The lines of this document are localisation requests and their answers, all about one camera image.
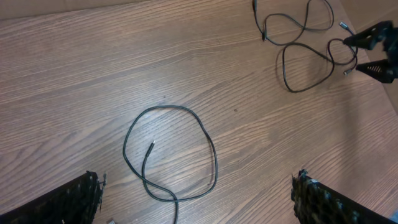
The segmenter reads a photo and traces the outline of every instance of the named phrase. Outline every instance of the cord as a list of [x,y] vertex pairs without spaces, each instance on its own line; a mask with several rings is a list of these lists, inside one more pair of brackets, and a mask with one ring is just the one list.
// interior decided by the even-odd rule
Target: cord
[[[139,120],[139,118],[141,118],[141,117],[142,117],[144,114],[146,114],[147,112],[150,112],[150,111],[156,110],[156,109],[162,109],[162,108],[172,108],[172,109],[178,109],[178,110],[185,110],[185,111],[188,111],[188,112],[189,112],[191,115],[193,115],[193,116],[195,117],[195,119],[198,121],[198,123],[199,123],[199,125],[200,125],[200,127],[201,127],[201,130],[203,131],[203,133],[205,133],[205,136],[206,136],[207,140],[209,141],[209,143],[210,143],[210,145],[211,145],[211,148],[212,148],[213,154],[214,154],[215,179],[214,179],[213,185],[212,185],[206,192],[204,192],[204,193],[202,193],[202,194],[200,194],[200,195],[193,196],[193,197],[188,197],[188,198],[183,198],[183,199],[177,199],[177,196],[175,196],[175,194],[174,194],[171,190],[168,190],[168,189],[166,189],[166,188],[164,188],[164,187],[161,187],[161,186],[159,186],[159,185],[157,185],[157,184],[154,184],[154,183],[152,183],[151,181],[149,181],[149,180],[147,180],[147,179],[145,178],[145,165],[146,165],[147,159],[148,159],[148,157],[149,157],[149,154],[152,152],[152,150],[153,150],[153,148],[154,148],[154,146],[155,146],[155,141],[152,142],[152,143],[150,144],[150,146],[149,146],[149,148],[148,148],[148,150],[147,150],[147,152],[146,152],[146,154],[145,154],[144,161],[142,162],[142,175],[140,175],[140,174],[137,172],[137,170],[135,170],[135,168],[131,165],[129,159],[127,158],[127,155],[126,155],[127,140],[129,139],[131,130],[133,129],[134,125],[136,125],[136,123],[137,123],[137,121]],[[183,107],[183,106],[175,106],[175,105],[154,106],[154,107],[151,107],[151,108],[148,108],[148,109],[144,110],[140,115],[138,115],[138,117],[134,120],[134,122],[133,122],[132,125],[130,126],[129,131],[128,131],[127,134],[126,134],[126,138],[124,139],[124,144],[123,144],[123,157],[124,157],[124,160],[126,161],[127,165],[128,165],[128,166],[130,167],[130,169],[132,170],[132,172],[133,172],[138,178],[140,178],[140,179],[142,180],[142,183],[144,184],[145,191],[149,194],[149,196],[151,196],[152,198],[154,198],[154,199],[156,199],[156,200],[158,200],[158,201],[161,201],[161,202],[174,202],[174,203],[175,203],[174,224],[177,224],[177,220],[178,220],[178,203],[179,203],[179,202],[185,202],[185,201],[188,201],[188,200],[193,200],[193,199],[196,199],[196,198],[201,198],[201,197],[207,195],[208,193],[210,193],[210,192],[214,189],[214,187],[216,187],[216,183],[217,183],[217,179],[218,179],[218,162],[217,162],[216,149],[215,149],[215,147],[214,147],[213,141],[211,140],[209,134],[207,133],[205,127],[203,126],[203,123],[200,121],[198,115],[195,114],[192,110],[190,110],[190,109],[188,109],[188,108],[186,108],[186,107]],[[150,192],[150,190],[148,189],[148,184],[151,185],[151,186],[153,186],[153,187],[156,187],[156,188],[158,188],[158,189],[160,189],[160,190],[163,190],[163,191],[169,193],[169,194],[173,197],[173,199],[162,199],[162,198],[159,198],[159,197],[153,195],[152,192]]]
[[[269,14],[269,15],[265,18],[265,20],[264,20],[264,30],[262,30],[261,27],[260,27],[260,25],[259,25],[258,18],[257,18],[257,0],[253,0],[254,19],[256,20],[256,25],[257,25],[257,27],[258,27],[258,29],[259,29],[261,35],[262,35],[262,40],[263,40],[263,41],[268,40],[269,42],[271,42],[272,44],[275,44],[275,45],[277,45],[277,46],[285,46],[284,49],[283,49],[283,52],[282,52],[282,67],[283,67],[284,83],[285,83],[285,86],[286,86],[286,88],[288,89],[288,91],[290,91],[291,93],[301,93],[301,92],[307,91],[307,90],[309,90],[309,89],[311,89],[311,88],[313,88],[313,87],[315,87],[315,86],[321,84],[322,82],[324,82],[326,79],[328,79],[328,78],[331,76],[331,74],[333,73],[333,71],[334,71],[336,65],[341,65],[341,66],[343,66],[343,65],[348,65],[348,64],[350,64],[351,62],[355,61],[354,65],[353,65],[350,69],[347,69],[347,70],[344,71],[344,74],[345,74],[345,75],[348,75],[348,74],[356,67],[356,65],[358,64],[358,57],[357,57],[358,48],[356,48],[356,50],[353,50],[351,47],[349,47],[349,49],[350,49],[351,52],[353,53],[353,58],[352,58],[351,60],[349,60],[348,62],[336,62],[336,61],[333,59],[333,56],[332,56],[331,51],[330,51],[330,44],[331,44],[333,41],[341,41],[341,42],[343,42],[342,39],[331,39],[331,40],[329,40],[329,42],[328,42],[328,44],[327,44],[327,51],[328,51],[328,54],[329,54],[330,58],[328,58],[328,56],[322,54],[321,52],[319,52],[319,51],[313,49],[312,47],[310,47],[310,46],[307,45],[307,44],[302,44],[302,43],[297,43],[297,42],[296,42],[296,40],[298,40],[298,39],[302,36],[302,34],[304,33],[305,30],[308,30],[308,31],[326,31],[326,30],[329,30],[330,28],[333,27],[333,24],[334,24],[334,22],[335,22],[335,13],[333,12],[333,8],[332,8],[332,6],[330,5],[330,3],[329,3],[327,0],[324,0],[324,1],[326,2],[326,5],[328,6],[328,8],[330,9],[330,12],[331,12],[331,22],[330,22],[330,25],[329,25],[327,28],[324,28],[324,29],[314,29],[314,28],[308,28],[308,27],[307,27],[308,12],[309,12],[309,7],[310,7],[310,3],[311,3],[311,0],[308,0],[307,8],[306,8],[306,11],[305,11],[305,18],[304,18],[304,24],[303,24],[303,25],[301,25],[297,20],[295,20],[293,17],[289,16],[288,14],[284,14],[284,13],[273,13],[273,14]],[[271,16],[284,16],[284,17],[290,19],[291,21],[293,21],[296,25],[298,25],[298,26],[301,28],[301,31],[300,31],[299,35],[298,35],[294,40],[292,40],[292,41],[290,41],[290,42],[287,42],[287,43],[284,43],[284,44],[277,43],[277,42],[273,41],[272,39],[270,39],[270,38],[267,36],[267,20],[268,20],[268,18],[270,18]],[[343,29],[347,30],[351,35],[354,35],[354,32],[353,32],[344,22],[340,22],[340,26],[341,26]],[[332,64],[332,68],[331,68],[330,73],[329,73],[325,78],[322,78],[320,81],[316,82],[315,84],[313,84],[313,85],[311,85],[311,86],[309,86],[309,87],[306,87],[306,88],[301,89],[301,90],[293,90],[293,89],[291,89],[291,87],[290,87],[289,84],[287,83],[287,78],[286,78],[285,52],[286,52],[286,49],[287,49],[288,47],[293,46],[293,45],[295,45],[295,46],[300,46],[300,47],[305,47],[305,48],[311,50],[312,52],[316,53],[317,55],[319,55],[321,58],[324,58],[325,60],[327,60],[328,62],[330,62],[330,63]]]

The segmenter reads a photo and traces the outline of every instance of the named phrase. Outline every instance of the wooden table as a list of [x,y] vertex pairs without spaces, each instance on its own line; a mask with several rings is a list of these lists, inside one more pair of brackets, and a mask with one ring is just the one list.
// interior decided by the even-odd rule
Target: wooden table
[[[262,0],[259,17],[284,12],[303,22],[306,3]],[[349,24],[340,2],[331,5],[335,26],[299,42],[325,51],[329,39],[348,36],[337,25]],[[308,25],[328,20],[314,1]],[[298,32],[270,20],[277,40]],[[289,93],[282,48],[261,40],[250,0],[158,0],[1,21],[0,49],[0,213],[91,170],[108,174],[95,223],[171,223],[174,204],[151,199],[122,156],[129,125],[155,105],[196,112],[218,154],[216,188],[182,202],[179,223],[298,223],[290,181],[303,168],[382,215],[398,208],[398,117],[382,85],[337,67],[320,86]],[[332,51],[351,57],[339,44]],[[287,50],[293,87],[330,68],[309,50]],[[210,148],[189,114],[144,116],[127,149],[134,166],[154,139],[149,180],[179,198],[209,187]]]

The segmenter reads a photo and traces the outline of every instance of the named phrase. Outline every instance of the brown wooden tabletop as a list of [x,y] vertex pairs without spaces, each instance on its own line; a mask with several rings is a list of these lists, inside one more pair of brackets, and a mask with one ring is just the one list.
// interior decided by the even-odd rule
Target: brown wooden tabletop
[[[303,22],[307,0],[259,0],[259,18],[288,13]],[[326,53],[349,23],[331,0],[335,25],[298,40]],[[322,1],[308,26],[327,27]],[[284,42],[300,29],[270,19]],[[172,223],[174,204],[150,198],[122,156],[128,127],[146,108],[196,112],[218,156],[214,191],[180,203],[179,223],[298,223],[291,175],[310,176],[384,216],[398,208],[398,117],[382,85],[359,72],[333,76],[304,93],[283,85],[282,47],[263,42],[250,0],[157,0],[0,22],[0,213],[86,170],[108,184],[94,223]],[[335,60],[350,51],[333,44]],[[359,51],[359,62],[368,58]],[[331,64],[309,50],[287,50],[287,75],[300,88]],[[214,179],[211,149],[196,121],[152,111],[134,128],[127,156],[178,198]],[[154,191],[157,195],[169,195]]]

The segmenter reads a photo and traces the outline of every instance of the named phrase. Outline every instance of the cable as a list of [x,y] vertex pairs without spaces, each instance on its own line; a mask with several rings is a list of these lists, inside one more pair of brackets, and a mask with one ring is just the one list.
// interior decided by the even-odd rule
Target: cable
[[[331,76],[331,74],[333,73],[333,71],[334,71],[334,69],[335,69],[335,65],[348,65],[348,64],[350,64],[351,62],[355,61],[354,65],[353,65],[350,69],[347,69],[347,70],[344,71],[344,74],[347,75],[347,74],[349,74],[349,73],[356,67],[356,65],[358,64],[358,57],[357,57],[358,48],[356,48],[356,50],[353,50],[351,47],[349,47],[349,49],[350,49],[351,52],[353,53],[353,58],[352,58],[351,60],[349,60],[348,62],[336,62],[336,61],[334,61],[333,56],[332,56],[331,51],[330,51],[330,44],[331,44],[333,41],[341,41],[341,42],[343,42],[342,39],[331,39],[331,40],[329,40],[328,45],[327,45],[327,51],[328,51],[328,54],[329,54],[330,58],[328,58],[328,56],[322,54],[321,52],[319,52],[319,51],[313,49],[312,47],[308,46],[307,44],[302,44],[302,43],[297,43],[297,42],[296,42],[296,40],[298,40],[298,39],[302,36],[302,34],[304,33],[305,30],[308,30],[308,31],[326,31],[326,30],[329,30],[330,28],[333,27],[333,24],[334,24],[334,22],[335,22],[335,13],[333,12],[333,8],[332,8],[332,6],[330,5],[330,3],[329,3],[327,0],[324,0],[324,1],[326,2],[327,6],[328,6],[328,8],[330,9],[330,12],[331,12],[331,22],[330,22],[330,25],[329,25],[327,28],[324,28],[324,29],[314,29],[314,28],[308,28],[308,27],[307,27],[308,12],[309,12],[309,7],[310,7],[310,3],[311,3],[311,0],[308,0],[307,8],[306,8],[306,11],[305,11],[305,18],[304,18],[304,24],[303,24],[303,25],[301,25],[297,20],[295,20],[293,17],[289,16],[288,14],[284,14],[284,13],[273,13],[273,14],[269,14],[269,15],[265,18],[265,20],[264,20],[264,30],[262,30],[261,27],[260,27],[260,25],[259,25],[258,18],[257,18],[257,0],[253,0],[254,19],[256,20],[256,25],[257,25],[257,27],[258,27],[258,29],[259,29],[261,35],[262,35],[262,40],[263,40],[263,41],[268,40],[269,42],[271,42],[272,44],[275,44],[275,45],[277,45],[277,46],[285,46],[284,49],[283,49],[283,52],[282,52],[282,67],[283,67],[284,83],[285,83],[285,86],[286,86],[286,88],[288,89],[288,91],[290,91],[291,93],[301,93],[301,92],[307,91],[307,90],[309,90],[309,89],[311,89],[311,88],[313,88],[313,87],[315,87],[315,86],[321,84],[322,82],[324,82],[326,79],[328,79],[328,78]],[[270,38],[267,36],[267,20],[268,20],[268,18],[270,18],[271,16],[284,16],[284,17],[290,19],[291,21],[293,21],[296,25],[298,25],[298,26],[301,28],[301,31],[300,31],[299,35],[298,35],[294,40],[292,40],[292,41],[290,41],[290,42],[287,42],[287,43],[284,43],[284,44],[277,43],[277,42],[273,41],[272,39],[270,39]],[[340,26],[341,26],[343,29],[347,30],[351,35],[354,35],[354,32],[353,32],[344,22],[340,22]],[[301,89],[301,90],[293,90],[293,89],[291,89],[291,87],[289,87],[289,84],[287,83],[287,78],[286,78],[285,52],[286,52],[286,49],[287,49],[288,47],[293,46],[293,45],[295,45],[295,46],[300,46],[300,47],[305,47],[305,48],[311,50],[312,52],[316,53],[316,54],[319,55],[320,57],[324,58],[324,59],[327,60],[328,62],[330,62],[330,63],[332,64],[332,68],[331,68],[330,73],[329,73],[325,78],[321,79],[320,81],[316,82],[315,84],[313,84],[313,85],[311,85],[311,86],[309,86],[309,87],[306,87],[306,88]]]
[[[206,136],[207,140],[209,141],[209,143],[211,145],[211,148],[212,148],[213,154],[214,154],[214,161],[215,161],[214,162],[214,165],[215,165],[215,179],[214,179],[213,185],[206,192],[204,192],[204,193],[202,193],[200,195],[189,197],[189,198],[177,199],[177,196],[175,196],[175,194],[171,190],[168,190],[168,189],[166,189],[164,187],[161,187],[161,186],[159,186],[157,184],[154,184],[154,183],[152,183],[151,181],[149,181],[149,180],[147,180],[145,178],[145,165],[146,165],[147,159],[149,157],[149,154],[152,152],[152,150],[153,150],[153,148],[155,146],[155,141],[150,144],[150,146],[149,146],[149,148],[148,148],[148,150],[147,150],[147,152],[145,154],[145,158],[144,158],[144,161],[142,163],[142,175],[140,175],[135,170],[135,168],[133,168],[133,166],[131,165],[129,159],[127,158],[127,155],[126,155],[127,140],[129,139],[131,130],[133,129],[134,125],[136,125],[136,123],[139,120],[139,118],[141,118],[147,112],[152,111],[152,110],[156,110],[156,109],[162,109],[162,108],[172,108],[172,109],[178,109],[178,110],[185,110],[185,111],[188,111],[190,114],[192,114],[195,117],[195,119],[198,121],[198,123],[199,123],[199,125],[201,127],[201,130],[203,131],[203,133],[205,133],[205,136]],[[196,198],[203,197],[203,196],[207,195],[208,193],[210,193],[214,189],[214,187],[216,187],[216,183],[217,183],[217,179],[218,179],[218,162],[217,162],[216,149],[214,147],[213,141],[211,140],[209,134],[207,133],[205,127],[203,126],[203,123],[200,121],[198,115],[195,114],[192,110],[190,110],[190,109],[188,109],[186,107],[183,107],[183,106],[175,106],[175,105],[154,106],[154,107],[151,107],[151,108],[148,108],[148,109],[144,110],[140,115],[138,115],[138,117],[131,124],[131,126],[129,128],[129,131],[126,134],[126,138],[124,139],[123,157],[124,157],[124,160],[126,161],[127,165],[132,170],[132,172],[138,178],[140,178],[142,180],[142,183],[144,184],[145,191],[149,194],[149,196],[151,196],[152,198],[154,198],[154,199],[156,199],[158,201],[161,201],[161,202],[174,202],[175,203],[174,224],[177,224],[177,220],[178,220],[178,203],[179,202],[185,202],[185,201],[188,201],[188,200],[193,200],[193,199],[196,199]],[[156,188],[158,188],[160,190],[163,190],[163,191],[169,193],[173,197],[173,199],[172,200],[171,199],[162,199],[162,198],[159,198],[159,197],[153,195],[152,192],[150,192],[150,190],[148,189],[148,184],[153,186],[153,187],[156,187]]]

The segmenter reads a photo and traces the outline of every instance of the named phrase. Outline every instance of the wooden surface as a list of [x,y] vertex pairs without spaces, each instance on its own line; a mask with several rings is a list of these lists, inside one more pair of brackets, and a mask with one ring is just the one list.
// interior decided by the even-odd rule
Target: wooden surface
[[[381,21],[391,20],[394,26],[398,26],[398,4],[395,0],[341,0],[341,3],[357,31],[365,30]],[[373,50],[367,51],[370,61],[387,58],[379,43]],[[385,84],[386,90],[393,107],[398,113],[398,82]]]
[[[331,4],[336,22],[349,24]],[[302,22],[305,5],[259,1],[260,19],[285,12]],[[308,24],[325,27],[327,15],[314,1]],[[270,20],[276,40],[297,32]],[[299,41],[325,50],[347,35],[335,25]],[[171,223],[174,205],[151,199],[122,156],[129,125],[155,105],[195,111],[218,153],[215,190],[181,203],[179,223],[298,223],[290,180],[302,168],[382,215],[398,208],[398,117],[382,85],[338,67],[312,90],[287,92],[281,48],[262,42],[250,1],[159,0],[2,21],[0,45],[0,213],[91,170],[108,174],[95,223]],[[350,57],[332,49],[336,60]],[[330,69],[298,47],[287,63],[292,88]],[[188,114],[155,111],[137,125],[127,154],[140,167],[156,140],[149,180],[179,198],[209,187],[210,148]]]

